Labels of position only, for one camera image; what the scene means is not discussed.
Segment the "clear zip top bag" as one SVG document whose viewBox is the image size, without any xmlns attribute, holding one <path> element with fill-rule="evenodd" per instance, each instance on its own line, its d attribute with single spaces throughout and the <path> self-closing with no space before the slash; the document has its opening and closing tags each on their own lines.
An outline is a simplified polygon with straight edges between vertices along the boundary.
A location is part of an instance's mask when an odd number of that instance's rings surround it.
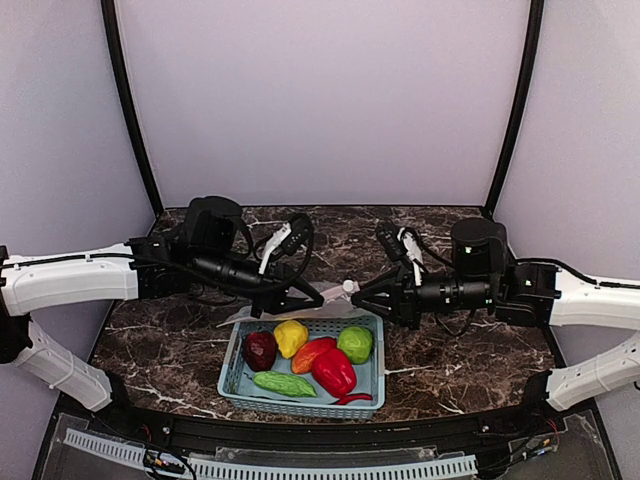
<svg viewBox="0 0 640 480">
<path fill-rule="evenodd" d="M 323 304 L 319 307 L 310 306 L 311 299 L 309 296 L 298 289 L 293 289 L 292 298 L 302 301 L 303 307 L 301 309 L 278 314 L 262 313 L 256 318 L 250 315 L 251 306 L 244 306 L 229 316 L 225 321 L 219 323 L 217 328 L 240 323 L 256 323 L 258 321 L 283 322 L 287 320 L 350 319 L 365 314 L 363 309 L 355 307 L 351 302 L 351 297 L 360 290 L 357 281 L 345 280 L 341 284 L 312 282 L 311 286 L 323 297 Z"/>
</svg>

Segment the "green toy pepper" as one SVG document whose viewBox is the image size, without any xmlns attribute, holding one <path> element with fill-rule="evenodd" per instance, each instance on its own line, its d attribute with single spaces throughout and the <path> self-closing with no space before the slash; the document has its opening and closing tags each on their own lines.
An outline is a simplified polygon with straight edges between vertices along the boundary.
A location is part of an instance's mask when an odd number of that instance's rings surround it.
<svg viewBox="0 0 640 480">
<path fill-rule="evenodd" d="M 341 331 L 337 348 L 347 356 L 352 364 L 364 364 L 371 354 L 373 340 L 370 330 L 360 326 L 351 326 Z"/>
</svg>

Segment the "orange red toy pepper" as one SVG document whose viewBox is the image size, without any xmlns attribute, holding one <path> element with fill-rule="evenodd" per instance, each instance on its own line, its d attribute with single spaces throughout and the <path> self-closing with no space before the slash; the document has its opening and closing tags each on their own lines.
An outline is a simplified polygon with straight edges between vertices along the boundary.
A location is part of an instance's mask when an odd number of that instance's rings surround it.
<svg viewBox="0 0 640 480">
<path fill-rule="evenodd" d="M 293 374 L 310 373 L 316 358 L 337 347 L 337 340 L 333 337 L 322 337 L 305 343 L 294 355 L 291 361 Z"/>
</svg>

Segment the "bright red toy pepper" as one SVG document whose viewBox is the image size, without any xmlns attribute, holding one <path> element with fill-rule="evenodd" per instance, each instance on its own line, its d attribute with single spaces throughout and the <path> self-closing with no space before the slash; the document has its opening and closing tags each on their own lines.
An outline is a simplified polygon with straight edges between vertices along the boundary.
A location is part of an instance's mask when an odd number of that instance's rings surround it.
<svg viewBox="0 0 640 480">
<path fill-rule="evenodd" d="M 357 385 L 349 358 L 338 348 L 319 355 L 312 364 L 311 373 L 314 380 L 335 398 L 349 394 Z"/>
</svg>

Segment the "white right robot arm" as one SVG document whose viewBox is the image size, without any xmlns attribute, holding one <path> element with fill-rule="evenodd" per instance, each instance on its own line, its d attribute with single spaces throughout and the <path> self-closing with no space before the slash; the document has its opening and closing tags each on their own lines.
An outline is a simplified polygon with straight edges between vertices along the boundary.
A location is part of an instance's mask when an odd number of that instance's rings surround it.
<svg viewBox="0 0 640 480">
<path fill-rule="evenodd" d="M 590 277 L 555 259 L 514 258 L 505 226 L 484 218 L 451 227 L 449 261 L 429 251 L 411 228 L 381 223 L 376 238 L 397 266 L 358 287 L 351 302 L 396 325 L 418 329 L 425 313 L 486 310 L 516 327 L 590 325 L 635 332 L 581 363 L 530 377 L 522 405 L 564 411 L 632 383 L 639 390 L 639 281 Z M 450 270 L 428 272 L 423 252 Z"/>
</svg>

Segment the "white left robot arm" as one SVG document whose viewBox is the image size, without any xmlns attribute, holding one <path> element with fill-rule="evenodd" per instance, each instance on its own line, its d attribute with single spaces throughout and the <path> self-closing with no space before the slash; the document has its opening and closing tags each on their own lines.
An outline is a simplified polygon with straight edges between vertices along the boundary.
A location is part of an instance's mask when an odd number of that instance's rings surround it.
<svg viewBox="0 0 640 480">
<path fill-rule="evenodd" d="M 193 199 L 184 220 L 156 236 L 133 238 L 97 250 L 25 257 L 1 252 L 1 361 L 22 368 L 90 412 L 128 403 L 122 382 L 94 368 L 53 340 L 31 318 L 48 307 L 102 301 L 159 299 L 201 285 L 250 300 L 254 318 L 318 308 L 324 298 L 302 275 L 281 262 L 300 247 L 313 248 L 314 227 L 295 214 L 258 244 L 235 201 Z"/>
</svg>

